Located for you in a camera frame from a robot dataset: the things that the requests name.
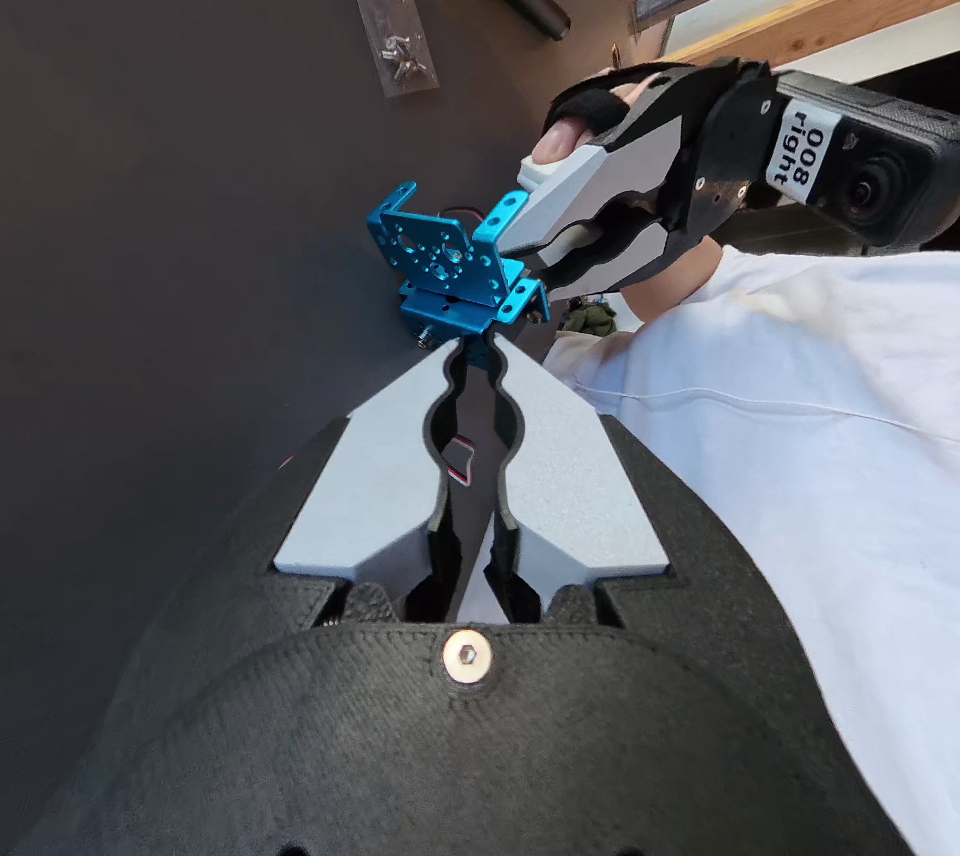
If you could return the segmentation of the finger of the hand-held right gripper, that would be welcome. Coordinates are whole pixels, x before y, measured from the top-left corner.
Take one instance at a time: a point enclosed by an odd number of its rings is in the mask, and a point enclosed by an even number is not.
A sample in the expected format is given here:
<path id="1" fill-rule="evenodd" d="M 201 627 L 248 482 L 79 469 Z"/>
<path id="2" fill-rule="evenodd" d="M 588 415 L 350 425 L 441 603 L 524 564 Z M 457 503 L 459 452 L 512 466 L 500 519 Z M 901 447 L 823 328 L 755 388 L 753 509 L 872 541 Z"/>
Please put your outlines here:
<path id="1" fill-rule="evenodd" d="M 499 252 L 540 250 L 568 227 L 593 220 L 613 198 L 657 189 L 679 151 L 681 132 L 682 118 L 676 116 L 613 152 L 584 144 L 550 164 L 524 157 L 517 182 L 530 195 L 499 235 Z"/>
<path id="2" fill-rule="evenodd" d="M 667 231 L 642 196 L 535 199 L 536 255 L 548 302 L 616 288 L 660 257 Z"/>

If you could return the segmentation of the person's white shirt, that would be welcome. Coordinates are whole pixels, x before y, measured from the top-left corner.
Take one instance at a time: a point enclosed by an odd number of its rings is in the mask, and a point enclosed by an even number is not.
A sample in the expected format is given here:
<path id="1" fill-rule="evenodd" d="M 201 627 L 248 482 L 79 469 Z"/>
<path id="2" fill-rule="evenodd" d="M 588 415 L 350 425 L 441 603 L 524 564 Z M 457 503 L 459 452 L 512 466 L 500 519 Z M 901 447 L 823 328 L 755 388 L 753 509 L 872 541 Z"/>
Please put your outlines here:
<path id="1" fill-rule="evenodd" d="M 907 843 L 958 854 L 958 252 L 726 247 L 677 307 L 545 366 L 739 539 Z"/>

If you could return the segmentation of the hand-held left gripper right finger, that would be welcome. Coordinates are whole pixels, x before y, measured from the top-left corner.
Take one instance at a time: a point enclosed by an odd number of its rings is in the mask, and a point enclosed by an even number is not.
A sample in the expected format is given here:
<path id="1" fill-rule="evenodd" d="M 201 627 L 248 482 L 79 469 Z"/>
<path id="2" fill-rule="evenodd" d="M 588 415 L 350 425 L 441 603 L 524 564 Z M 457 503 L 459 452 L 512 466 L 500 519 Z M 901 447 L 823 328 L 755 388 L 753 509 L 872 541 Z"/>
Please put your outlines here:
<path id="1" fill-rule="evenodd" d="M 487 342 L 494 429 L 507 448 L 483 574 L 501 606 L 659 577 L 669 560 L 600 414 L 503 335 Z"/>

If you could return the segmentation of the person's right forearm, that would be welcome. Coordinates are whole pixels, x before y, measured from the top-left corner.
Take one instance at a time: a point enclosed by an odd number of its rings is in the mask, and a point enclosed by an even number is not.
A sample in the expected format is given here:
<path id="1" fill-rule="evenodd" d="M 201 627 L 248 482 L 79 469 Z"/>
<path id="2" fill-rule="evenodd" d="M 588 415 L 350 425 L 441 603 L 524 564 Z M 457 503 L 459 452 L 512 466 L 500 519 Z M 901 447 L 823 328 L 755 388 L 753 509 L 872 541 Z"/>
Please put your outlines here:
<path id="1" fill-rule="evenodd" d="M 706 285 L 722 260 L 723 248 L 710 237 L 660 273 L 620 292 L 641 323 L 654 322 Z"/>

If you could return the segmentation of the dark desk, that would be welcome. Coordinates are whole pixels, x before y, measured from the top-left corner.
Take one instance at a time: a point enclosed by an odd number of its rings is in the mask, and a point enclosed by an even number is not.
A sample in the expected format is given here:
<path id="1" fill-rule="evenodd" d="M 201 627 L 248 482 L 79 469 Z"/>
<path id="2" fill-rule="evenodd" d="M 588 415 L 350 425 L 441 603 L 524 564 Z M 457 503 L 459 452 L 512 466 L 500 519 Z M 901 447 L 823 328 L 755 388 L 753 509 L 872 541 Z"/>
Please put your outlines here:
<path id="1" fill-rule="evenodd" d="M 414 0 L 386 98 L 355 0 L 2 0 L 2 854 L 96 744 L 235 508 L 418 358 L 365 226 L 485 209 L 619 0 Z"/>

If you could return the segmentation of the person's right hand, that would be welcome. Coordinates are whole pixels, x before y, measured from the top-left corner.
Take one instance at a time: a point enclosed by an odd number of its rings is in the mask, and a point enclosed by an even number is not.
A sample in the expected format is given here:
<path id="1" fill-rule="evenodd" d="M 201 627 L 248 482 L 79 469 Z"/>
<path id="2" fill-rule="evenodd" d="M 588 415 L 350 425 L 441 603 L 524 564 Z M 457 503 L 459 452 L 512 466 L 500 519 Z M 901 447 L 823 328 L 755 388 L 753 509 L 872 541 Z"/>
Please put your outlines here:
<path id="1" fill-rule="evenodd" d="M 659 74 L 653 73 L 637 83 L 621 84 L 610 93 L 627 106 L 635 103 Z M 548 165 L 559 162 L 580 146 L 594 139 L 594 131 L 581 117 L 558 119 L 534 145 L 531 159 L 536 165 Z"/>

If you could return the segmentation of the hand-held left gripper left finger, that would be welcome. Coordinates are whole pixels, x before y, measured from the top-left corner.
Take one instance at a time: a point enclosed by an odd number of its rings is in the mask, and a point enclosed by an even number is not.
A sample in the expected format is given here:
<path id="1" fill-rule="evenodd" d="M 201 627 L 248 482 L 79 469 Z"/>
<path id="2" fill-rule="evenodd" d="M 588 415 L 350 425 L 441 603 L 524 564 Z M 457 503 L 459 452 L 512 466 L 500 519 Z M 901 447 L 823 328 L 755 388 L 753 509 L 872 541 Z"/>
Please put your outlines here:
<path id="1" fill-rule="evenodd" d="M 427 422 L 452 388 L 461 348 L 441 344 L 348 415 L 273 558 L 276 570 L 377 584 L 393 601 L 431 574 L 428 528 L 449 488 Z"/>

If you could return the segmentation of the black servo with blue bracket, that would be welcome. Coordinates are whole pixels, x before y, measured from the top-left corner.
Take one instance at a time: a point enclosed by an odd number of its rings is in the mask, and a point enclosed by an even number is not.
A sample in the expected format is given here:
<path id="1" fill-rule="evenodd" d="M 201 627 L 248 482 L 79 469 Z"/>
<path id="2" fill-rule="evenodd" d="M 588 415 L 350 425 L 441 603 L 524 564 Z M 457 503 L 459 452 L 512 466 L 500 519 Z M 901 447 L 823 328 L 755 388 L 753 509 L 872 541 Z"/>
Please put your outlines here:
<path id="1" fill-rule="evenodd" d="M 422 215 L 403 209 L 417 186 L 399 185 L 366 217 L 366 229 L 384 260 L 404 276 L 400 312 L 417 345 L 434 350 L 459 340 L 468 362 L 487 367 L 491 330 L 518 331 L 550 319 L 546 289 L 521 260 L 503 257 L 501 235 L 529 199 L 508 192 L 473 230 L 461 209 Z"/>

